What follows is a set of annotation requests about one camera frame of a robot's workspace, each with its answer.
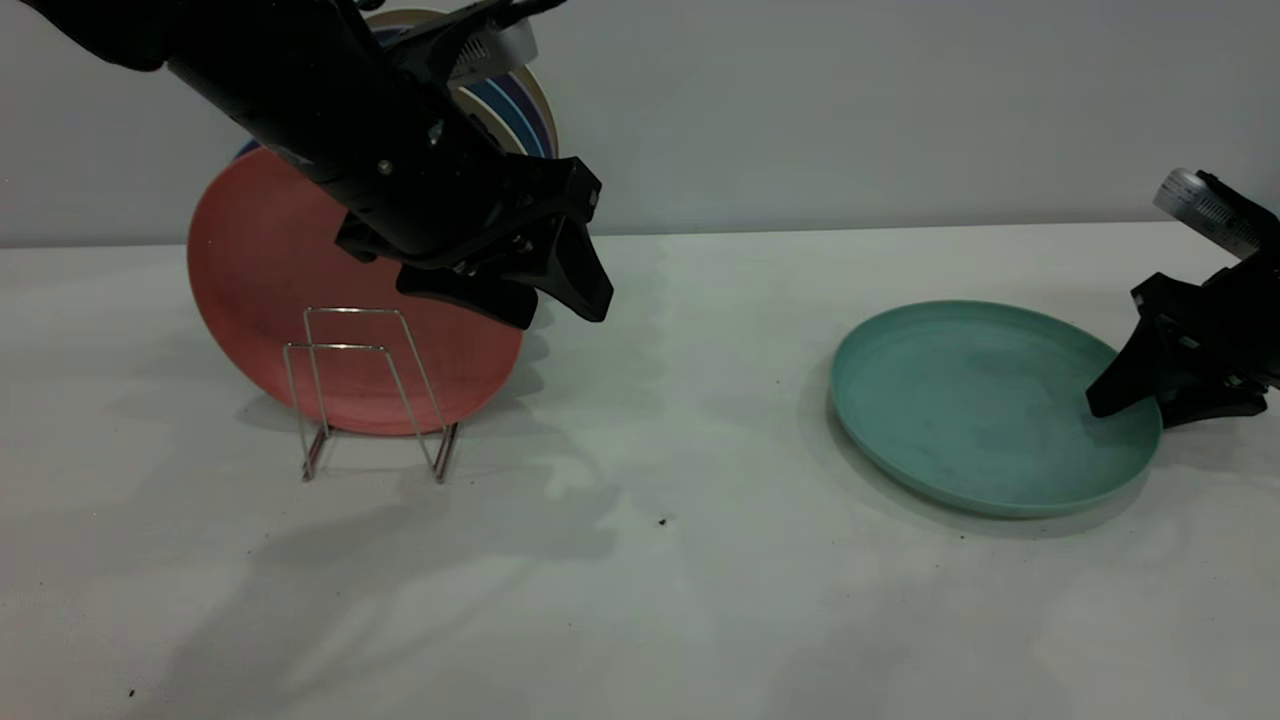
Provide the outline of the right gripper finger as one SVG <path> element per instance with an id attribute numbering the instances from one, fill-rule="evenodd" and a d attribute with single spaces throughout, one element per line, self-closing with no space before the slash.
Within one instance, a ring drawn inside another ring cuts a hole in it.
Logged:
<path id="1" fill-rule="evenodd" d="M 1257 416 L 1267 410 L 1266 386 L 1183 386 L 1160 392 L 1166 429 L 1220 418 Z"/>
<path id="2" fill-rule="evenodd" d="M 1188 374 L 1156 320 L 1139 320 L 1117 356 L 1089 386 L 1094 418 L 1112 416 L 1146 398 L 1160 400 L 1188 384 Z"/>

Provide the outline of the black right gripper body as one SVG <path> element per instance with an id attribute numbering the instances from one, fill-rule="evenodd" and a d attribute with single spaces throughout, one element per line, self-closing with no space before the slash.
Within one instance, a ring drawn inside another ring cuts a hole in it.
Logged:
<path id="1" fill-rule="evenodd" d="M 1132 295 L 1140 319 L 1164 331 L 1188 383 L 1277 386 L 1277 247 L 1202 284 L 1156 273 Z"/>

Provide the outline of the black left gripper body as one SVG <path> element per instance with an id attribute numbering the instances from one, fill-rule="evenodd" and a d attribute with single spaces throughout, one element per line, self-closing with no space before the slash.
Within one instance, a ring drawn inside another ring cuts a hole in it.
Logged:
<path id="1" fill-rule="evenodd" d="M 577 158 L 504 150 L 445 92 L 355 104 L 328 136 L 335 243 L 421 272 L 599 273 L 602 184 Z"/>

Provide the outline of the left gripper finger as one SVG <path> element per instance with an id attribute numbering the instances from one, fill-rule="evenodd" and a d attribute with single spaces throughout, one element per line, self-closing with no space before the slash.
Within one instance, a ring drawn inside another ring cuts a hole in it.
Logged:
<path id="1" fill-rule="evenodd" d="M 614 287 L 584 223 L 570 217 L 554 220 L 540 290 L 585 322 L 605 320 Z"/>
<path id="2" fill-rule="evenodd" d="M 526 331 L 538 310 L 538 290 L 531 278 L 518 270 L 466 266 L 460 272 L 445 266 L 403 265 L 397 275 L 397 292 L 451 304 Z"/>

